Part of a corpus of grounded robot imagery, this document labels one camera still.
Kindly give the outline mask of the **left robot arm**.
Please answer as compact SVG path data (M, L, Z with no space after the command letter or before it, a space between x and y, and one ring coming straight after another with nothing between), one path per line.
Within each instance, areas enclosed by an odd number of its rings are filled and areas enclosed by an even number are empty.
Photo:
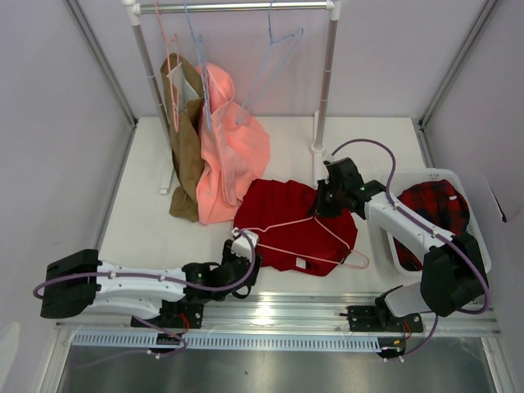
M251 294L263 261L256 244L244 237L229 239L220 262L192 262L174 269L125 267L85 249L49 264L34 296L41 300L40 315L46 319L122 315L136 328L152 323L199 329L206 304Z

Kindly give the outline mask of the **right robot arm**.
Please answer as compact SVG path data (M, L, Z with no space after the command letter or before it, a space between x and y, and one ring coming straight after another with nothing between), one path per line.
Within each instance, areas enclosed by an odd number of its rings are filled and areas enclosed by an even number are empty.
M404 245L422 264L420 280L384 292L373 318L392 330L412 314L447 317L480 296L489 295L481 248L469 233L445 230L403 204L377 180L364 182L350 158L326 160L327 177L318 181L314 216L334 219L348 212L378 226Z

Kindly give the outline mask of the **red skirt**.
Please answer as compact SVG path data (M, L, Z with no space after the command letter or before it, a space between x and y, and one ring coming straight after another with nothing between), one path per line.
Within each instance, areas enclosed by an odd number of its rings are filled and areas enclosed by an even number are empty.
M264 267L325 277L353 251L358 229L348 212L335 219L309 215L316 191L296 181L256 179L233 224L259 235Z

